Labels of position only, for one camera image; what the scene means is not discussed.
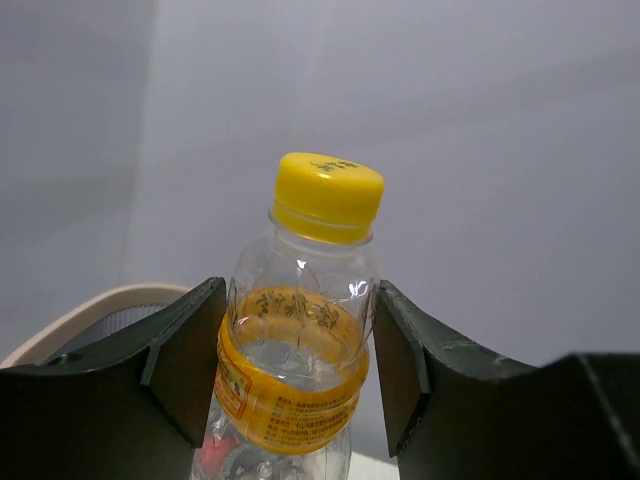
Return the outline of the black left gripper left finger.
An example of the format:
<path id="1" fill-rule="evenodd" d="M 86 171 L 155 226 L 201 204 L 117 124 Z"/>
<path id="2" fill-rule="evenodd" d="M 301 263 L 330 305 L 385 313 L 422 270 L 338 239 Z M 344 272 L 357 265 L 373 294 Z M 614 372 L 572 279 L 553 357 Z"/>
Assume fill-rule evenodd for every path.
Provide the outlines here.
<path id="1" fill-rule="evenodd" d="M 43 364 L 1 367 L 3 478 L 189 477 L 226 285 L 212 277 L 189 289 L 104 339 Z"/>

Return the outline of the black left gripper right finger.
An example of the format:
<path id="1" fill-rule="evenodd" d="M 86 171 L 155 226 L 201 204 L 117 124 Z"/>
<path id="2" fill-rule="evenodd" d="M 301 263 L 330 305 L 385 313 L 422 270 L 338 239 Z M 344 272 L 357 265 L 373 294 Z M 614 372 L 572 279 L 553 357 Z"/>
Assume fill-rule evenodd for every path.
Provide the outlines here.
<path id="1" fill-rule="evenodd" d="M 498 354 L 392 283 L 374 341 L 389 453 L 404 479 L 635 479 L 639 357 Z"/>

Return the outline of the yellow label clear bottle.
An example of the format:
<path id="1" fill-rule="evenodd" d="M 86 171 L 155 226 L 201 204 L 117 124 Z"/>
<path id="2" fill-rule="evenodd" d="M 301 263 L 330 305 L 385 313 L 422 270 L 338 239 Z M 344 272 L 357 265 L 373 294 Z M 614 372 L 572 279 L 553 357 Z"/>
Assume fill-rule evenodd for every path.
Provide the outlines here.
<path id="1" fill-rule="evenodd" d="M 367 377 L 380 278 L 367 246 L 384 192 L 364 165 L 318 153 L 280 161 L 271 228 L 236 262 L 217 333 L 206 435 L 234 436 L 195 479 L 344 479 Z"/>

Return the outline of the red label cola bottle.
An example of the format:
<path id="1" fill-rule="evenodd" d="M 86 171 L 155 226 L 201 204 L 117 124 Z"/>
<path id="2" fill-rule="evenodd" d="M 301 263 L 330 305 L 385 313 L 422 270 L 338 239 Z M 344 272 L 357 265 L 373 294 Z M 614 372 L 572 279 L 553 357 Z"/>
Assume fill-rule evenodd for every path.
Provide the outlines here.
<path id="1" fill-rule="evenodd" d="M 234 436 L 206 435 L 199 450 L 199 465 L 205 472 L 218 471 L 224 459 L 238 446 Z"/>

